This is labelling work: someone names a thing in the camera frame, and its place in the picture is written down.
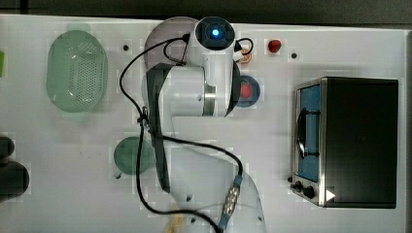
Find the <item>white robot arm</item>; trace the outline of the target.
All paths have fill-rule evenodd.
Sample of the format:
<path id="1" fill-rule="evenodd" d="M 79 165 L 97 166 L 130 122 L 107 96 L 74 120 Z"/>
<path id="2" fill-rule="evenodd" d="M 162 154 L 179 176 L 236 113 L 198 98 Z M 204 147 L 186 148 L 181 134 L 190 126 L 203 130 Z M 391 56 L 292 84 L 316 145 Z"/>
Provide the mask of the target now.
<path id="1" fill-rule="evenodd" d="M 180 139 L 173 125 L 176 117 L 225 117 L 236 106 L 235 30 L 221 17 L 205 17 L 183 40 L 182 64 L 157 63 L 143 81 L 160 187 L 177 203 L 186 233 L 266 233 L 258 189 L 239 157 Z"/>

